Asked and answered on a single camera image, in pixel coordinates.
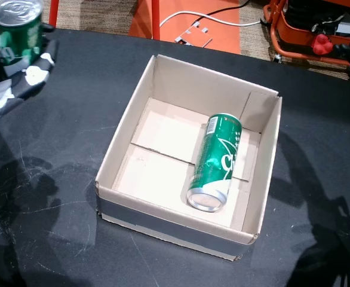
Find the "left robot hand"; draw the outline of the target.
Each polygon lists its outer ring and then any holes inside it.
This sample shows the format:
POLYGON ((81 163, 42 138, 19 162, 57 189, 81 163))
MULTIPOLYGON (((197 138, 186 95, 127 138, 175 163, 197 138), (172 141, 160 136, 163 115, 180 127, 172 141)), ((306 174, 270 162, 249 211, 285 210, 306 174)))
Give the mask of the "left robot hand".
POLYGON ((0 63, 0 118, 35 96, 56 65, 59 42, 44 38, 42 54, 28 67, 8 75, 0 63))

